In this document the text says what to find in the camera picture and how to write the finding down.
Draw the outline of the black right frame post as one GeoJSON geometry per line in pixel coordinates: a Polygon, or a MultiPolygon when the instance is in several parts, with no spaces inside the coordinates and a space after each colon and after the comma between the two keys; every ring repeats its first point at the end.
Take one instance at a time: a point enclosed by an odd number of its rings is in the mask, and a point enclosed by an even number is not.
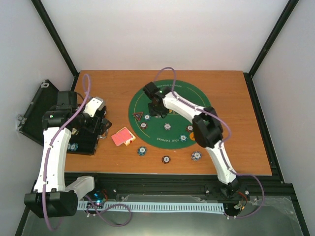
{"type": "Polygon", "coordinates": [[[298,4],[299,0],[288,0],[283,11],[281,12],[279,18],[277,19],[273,29],[271,30],[269,36],[267,37],[263,47],[261,48],[257,58],[255,59],[253,65],[251,66],[248,75],[250,79],[253,79],[254,75],[258,71],[259,67],[261,66],[262,62],[264,61],[265,57],[267,56],[268,52],[270,51],[271,47],[273,46],[274,42],[276,41],[277,37],[279,36],[281,30],[285,26],[287,20],[289,19],[290,15],[294,11],[296,5],[298,4]]]}

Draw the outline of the red playing card deck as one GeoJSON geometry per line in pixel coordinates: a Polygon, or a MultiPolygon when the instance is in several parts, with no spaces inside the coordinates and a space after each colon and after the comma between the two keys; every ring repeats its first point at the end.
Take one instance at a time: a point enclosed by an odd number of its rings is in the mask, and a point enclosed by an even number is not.
{"type": "Polygon", "coordinates": [[[120,146],[127,140],[131,139],[132,135],[129,132],[129,130],[126,127],[124,127],[115,134],[113,134],[111,138],[116,146],[120,146]]]}

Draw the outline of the teal 50 chip stack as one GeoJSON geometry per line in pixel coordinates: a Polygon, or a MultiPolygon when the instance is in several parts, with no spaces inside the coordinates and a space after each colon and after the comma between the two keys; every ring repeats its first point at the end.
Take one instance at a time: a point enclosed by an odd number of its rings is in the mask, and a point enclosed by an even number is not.
{"type": "Polygon", "coordinates": [[[139,156],[144,156],[146,154],[146,152],[147,152],[147,149],[144,146],[139,147],[137,150],[137,154],[139,156]]]}

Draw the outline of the black triangular all-in marker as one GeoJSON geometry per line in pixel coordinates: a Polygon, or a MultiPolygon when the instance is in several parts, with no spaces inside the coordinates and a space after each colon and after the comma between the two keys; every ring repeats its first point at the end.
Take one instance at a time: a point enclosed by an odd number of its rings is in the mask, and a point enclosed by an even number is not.
{"type": "Polygon", "coordinates": [[[143,117],[143,114],[144,114],[143,112],[135,112],[132,115],[137,121],[140,121],[143,117]]]}

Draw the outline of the blue 10 chip stack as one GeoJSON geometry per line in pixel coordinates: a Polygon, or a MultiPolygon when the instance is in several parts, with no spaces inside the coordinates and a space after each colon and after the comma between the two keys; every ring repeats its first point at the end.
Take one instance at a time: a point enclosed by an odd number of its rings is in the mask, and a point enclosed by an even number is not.
{"type": "Polygon", "coordinates": [[[199,151],[194,151],[192,154],[191,154],[191,159],[192,161],[199,161],[202,157],[202,154],[201,152],[199,151]]]}

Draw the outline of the black poker chip case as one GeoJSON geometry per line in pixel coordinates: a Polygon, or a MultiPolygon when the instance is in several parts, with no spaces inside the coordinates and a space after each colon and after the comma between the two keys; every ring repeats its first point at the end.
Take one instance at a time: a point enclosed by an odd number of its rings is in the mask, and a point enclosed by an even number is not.
{"type": "MultiPolygon", "coordinates": [[[[18,131],[40,145],[44,145],[43,131],[49,127],[61,127],[79,109],[74,91],[59,91],[49,80],[41,83],[25,115],[19,116],[18,131]]],[[[106,106],[96,115],[106,115],[106,106]]],[[[67,125],[72,134],[69,143],[77,143],[76,151],[71,154],[93,155],[99,138],[108,133],[91,133],[83,129],[84,110],[67,125]]]]}

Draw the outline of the orange big blind button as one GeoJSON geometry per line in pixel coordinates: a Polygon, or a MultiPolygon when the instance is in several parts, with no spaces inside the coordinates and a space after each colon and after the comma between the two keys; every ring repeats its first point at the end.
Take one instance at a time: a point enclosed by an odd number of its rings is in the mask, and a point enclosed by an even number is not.
{"type": "Polygon", "coordinates": [[[193,133],[193,132],[190,133],[189,137],[190,137],[191,140],[193,140],[193,141],[195,140],[195,137],[194,137],[194,133],[193,133]]]}

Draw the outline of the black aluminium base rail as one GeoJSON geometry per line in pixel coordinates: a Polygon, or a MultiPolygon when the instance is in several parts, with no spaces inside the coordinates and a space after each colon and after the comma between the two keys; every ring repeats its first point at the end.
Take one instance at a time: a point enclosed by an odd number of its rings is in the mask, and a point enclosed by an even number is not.
{"type": "MultiPolygon", "coordinates": [[[[128,195],[179,195],[196,196],[204,200],[222,203],[236,202],[239,193],[228,199],[221,193],[222,184],[214,175],[136,175],[136,174],[95,174],[96,190],[106,192],[109,199],[118,200],[128,195]]],[[[281,182],[276,177],[260,176],[240,178],[240,191],[249,192],[250,199],[265,197],[297,197],[292,184],[281,182]]]]}

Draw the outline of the round green poker mat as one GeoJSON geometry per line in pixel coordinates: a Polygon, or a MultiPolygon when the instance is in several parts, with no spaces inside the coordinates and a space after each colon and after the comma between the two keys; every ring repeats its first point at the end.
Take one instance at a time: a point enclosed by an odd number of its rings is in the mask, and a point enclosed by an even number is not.
{"type": "Polygon", "coordinates": [[[190,132],[186,130],[191,123],[177,114],[172,109],[169,110],[169,114],[162,118],[161,116],[152,117],[149,115],[148,104],[151,100],[144,94],[143,89],[135,93],[128,108],[128,119],[131,128],[134,133],[148,145],[161,148],[161,149],[182,149],[196,144],[196,141],[190,139],[190,132]],[[137,121],[133,117],[133,113],[143,112],[143,117],[140,121],[137,121]],[[149,115],[150,120],[144,120],[144,115],[149,115]],[[148,127],[142,129],[140,124],[142,122],[147,123],[148,127]],[[171,125],[170,130],[165,130],[164,124],[169,123],[171,125]],[[185,134],[187,136],[186,142],[181,142],[179,136],[185,134]]]}

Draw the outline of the yellow card box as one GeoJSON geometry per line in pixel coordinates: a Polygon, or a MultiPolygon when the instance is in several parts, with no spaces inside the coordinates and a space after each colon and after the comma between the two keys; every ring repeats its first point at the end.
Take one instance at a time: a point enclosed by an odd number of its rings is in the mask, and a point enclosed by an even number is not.
{"type": "Polygon", "coordinates": [[[124,142],[124,144],[128,146],[136,139],[136,137],[134,136],[133,133],[131,133],[131,131],[127,127],[124,127],[123,130],[126,130],[131,135],[131,138],[129,138],[128,140],[124,142]]]}

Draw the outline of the black frame post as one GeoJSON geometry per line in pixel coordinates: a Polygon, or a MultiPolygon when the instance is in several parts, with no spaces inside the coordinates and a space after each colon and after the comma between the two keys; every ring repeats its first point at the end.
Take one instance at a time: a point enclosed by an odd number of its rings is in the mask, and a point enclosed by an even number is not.
{"type": "Polygon", "coordinates": [[[271,30],[269,36],[267,37],[263,47],[261,48],[257,58],[255,59],[253,65],[251,66],[248,75],[250,79],[253,79],[254,75],[258,71],[259,67],[261,66],[262,62],[264,61],[265,57],[267,56],[268,52],[270,51],[271,47],[273,46],[274,42],[276,41],[277,37],[279,36],[281,30],[285,26],[287,20],[289,19],[290,15],[294,11],[296,5],[298,4],[299,0],[288,0],[283,11],[281,12],[279,18],[277,19],[273,29],[271,30]]]}
{"type": "Polygon", "coordinates": [[[48,30],[52,40],[54,41],[57,49],[59,50],[62,58],[64,59],[70,73],[74,78],[77,78],[79,75],[79,72],[77,71],[65,45],[63,44],[48,12],[46,11],[43,3],[41,0],[31,0],[33,6],[35,7],[38,15],[40,16],[42,22],[44,23],[46,29],[48,30]]]}

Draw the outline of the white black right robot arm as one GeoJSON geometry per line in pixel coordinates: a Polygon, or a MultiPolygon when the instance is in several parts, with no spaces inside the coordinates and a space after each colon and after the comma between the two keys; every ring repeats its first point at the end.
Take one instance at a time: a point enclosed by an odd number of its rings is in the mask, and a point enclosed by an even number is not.
{"type": "Polygon", "coordinates": [[[226,199],[234,197],[240,184],[224,147],[222,125],[225,123],[217,116],[215,109],[196,105],[173,88],[158,88],[153,82],[146,84],[143,92],[151,100],[154,111],[164,115],[166,109],[171,109],[192,124],[195,141],[206,149],[215,166],[218,180],[222,183],[221,194],[226,199]]]}

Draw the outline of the chips inside case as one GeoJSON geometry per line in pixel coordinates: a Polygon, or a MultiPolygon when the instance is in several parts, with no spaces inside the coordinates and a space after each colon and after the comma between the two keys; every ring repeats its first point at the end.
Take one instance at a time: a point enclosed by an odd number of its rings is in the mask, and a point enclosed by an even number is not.
{"type": "Polygon", "coordinates": [[[67,145],[67,150],[68,151],[76,151],[78,149],[78,144],[77,143],[68,143],[67,145]]]}

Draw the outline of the black left frame post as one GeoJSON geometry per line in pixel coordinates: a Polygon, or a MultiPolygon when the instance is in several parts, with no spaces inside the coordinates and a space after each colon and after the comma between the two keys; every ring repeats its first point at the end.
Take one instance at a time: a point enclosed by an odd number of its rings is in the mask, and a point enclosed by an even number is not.
{"type": "Polygon", "coordinates": [[[70,73],[74,78],[77,78],[79,75],[79,72],[77,71],[65,45],[63,44],[48,12],[46,11],[43,3],[41,0],[31,0],[33,6],[35,7],[38,15],[40,16],[42,22],[44,23],[46,29],[48,30],[52,40],[54,41],[57,49],[59,50],[62,58],[64,59],[70,73]]]}

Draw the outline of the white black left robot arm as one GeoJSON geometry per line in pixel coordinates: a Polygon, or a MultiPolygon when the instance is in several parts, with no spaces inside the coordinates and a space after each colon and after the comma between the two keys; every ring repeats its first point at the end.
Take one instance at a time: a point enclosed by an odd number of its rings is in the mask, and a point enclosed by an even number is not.
{"type": "Polygon", "coordinates": [[[85,97],[78,105],[74,91],[58,92],[57,103],[42,117],[43,155],[33,191],[24,196],[25,205],[39,218],[73,216],[86,194],[97,198],[102,185],[92,176],[78,177],[69,186],[64,180],[66,153],[77,146],[70,138],[86,130],[97,138],[108,132],[106,106],[99,97],[85,97]]]}

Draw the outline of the brown 100 chip stack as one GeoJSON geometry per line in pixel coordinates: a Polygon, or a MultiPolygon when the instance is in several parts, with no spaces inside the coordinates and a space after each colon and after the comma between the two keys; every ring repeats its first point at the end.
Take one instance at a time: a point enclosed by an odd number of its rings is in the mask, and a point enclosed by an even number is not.
{"type": "Polygon", "coordinates": [[[170,156],[164,156],[163,158],[162,158],[162,163],[163,164],[168,164],[169,162],[170,162],[170,160],[171,160],[171,158],[170,158],[170,156]]]}

